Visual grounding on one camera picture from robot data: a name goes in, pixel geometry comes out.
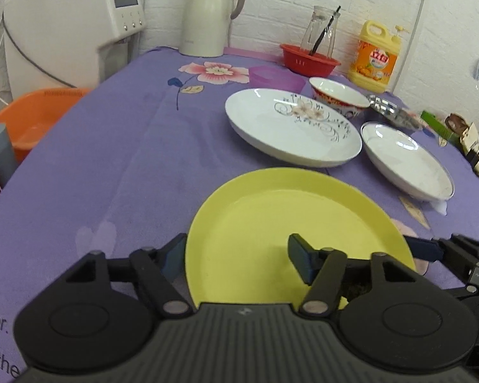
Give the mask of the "yellow plastic plate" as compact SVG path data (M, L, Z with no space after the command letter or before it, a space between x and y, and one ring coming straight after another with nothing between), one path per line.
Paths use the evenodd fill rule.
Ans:
M415 268L391 218L360 190L325 174L261 169L216 189L196 213L185 253L195 305L299 305L308 287L288 256L292 233L352 259L385 252Z

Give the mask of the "white plate silver rim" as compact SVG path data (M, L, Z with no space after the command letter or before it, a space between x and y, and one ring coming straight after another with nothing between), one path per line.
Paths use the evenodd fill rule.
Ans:
M367 122L361 138L368 158L394 186L419 201L448 201L454 183L446 168L406 133Z

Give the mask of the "stainless steel bowl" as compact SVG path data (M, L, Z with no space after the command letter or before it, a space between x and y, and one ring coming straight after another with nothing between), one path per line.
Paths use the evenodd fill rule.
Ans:
M368 100L369 106L390 123L399 127L412 128L410 116L400 106L375 94L370 94Z

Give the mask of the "large white floral plate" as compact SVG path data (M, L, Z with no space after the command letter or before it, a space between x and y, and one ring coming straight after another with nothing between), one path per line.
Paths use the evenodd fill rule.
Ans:
M361 136L347 118L300 94L245 89L227 98L225 112L244 141L284 162L332 168L361 152Z

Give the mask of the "white bowl red pattern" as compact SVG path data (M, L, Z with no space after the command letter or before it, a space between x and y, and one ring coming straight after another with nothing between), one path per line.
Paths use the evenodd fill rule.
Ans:
M339 112L347 119L355 118L369 109L368 98L355 89L331 79L309 79L313 98Z

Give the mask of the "purple plastic bowl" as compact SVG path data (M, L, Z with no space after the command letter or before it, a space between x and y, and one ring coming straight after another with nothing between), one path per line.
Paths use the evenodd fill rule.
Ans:
M256 66L249 68L249 84L252 88L284 90L300 94L305 79L284 67Z

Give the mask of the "purple floral tablecloth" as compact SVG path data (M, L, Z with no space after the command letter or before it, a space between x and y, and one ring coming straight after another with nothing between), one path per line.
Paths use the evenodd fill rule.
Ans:
M85 95L0 194L0 382L475 382L473 312L439 261L410 269L385 252L348 255L333 314L278 304L195 305L155 319L130 254L186 233L204 201L238 176L295 168L360 190L402 236L479 241L479 179L451 146L412 135L446 168L448 201L419 201L360 154L332 168L284 162L244 141L225 112L241 79L184 94L193 58L155 49Z

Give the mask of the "green box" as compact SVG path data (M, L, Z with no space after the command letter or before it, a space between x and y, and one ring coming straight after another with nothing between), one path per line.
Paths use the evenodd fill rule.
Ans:
M449 144L453 144L458 149L461 148L460 136L450 130L445 123L440 121L435 115L431 112L422 111L421 119L433 129L442 139L447 141Z

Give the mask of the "yellow detergent bottle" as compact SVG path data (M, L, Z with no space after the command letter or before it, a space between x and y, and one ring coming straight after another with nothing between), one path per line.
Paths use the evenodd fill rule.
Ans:
M391 33L383 24L367 20L361 28L355 59L349 66L347 78L360 88L382 94L394 71L402 45L400 25Z

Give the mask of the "grey cylinder cup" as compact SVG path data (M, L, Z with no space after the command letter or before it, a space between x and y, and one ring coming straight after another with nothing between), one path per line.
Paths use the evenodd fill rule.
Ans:
M0 123L0 187L3 189L19 164L4 123Z

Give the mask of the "red plastic basket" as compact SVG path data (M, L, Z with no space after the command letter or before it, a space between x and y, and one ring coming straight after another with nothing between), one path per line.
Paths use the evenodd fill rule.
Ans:
M327 78L336 67L341 65L340 61L321 54L310 56L306 51L295 45L281 44L280 48L283 51L284 65L293 73L308 78Z

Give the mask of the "white thermos jug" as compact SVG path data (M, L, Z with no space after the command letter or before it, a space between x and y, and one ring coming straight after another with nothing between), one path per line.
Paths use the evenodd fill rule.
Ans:
M187 0L183 10L179 52L184 56L222 56L230 23L241 14L245 2Z

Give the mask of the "white water dispenser machine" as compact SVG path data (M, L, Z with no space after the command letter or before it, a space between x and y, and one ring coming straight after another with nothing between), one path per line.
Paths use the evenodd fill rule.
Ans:
M46 88L94 88L139 55L145 0L6 0L14 99Z

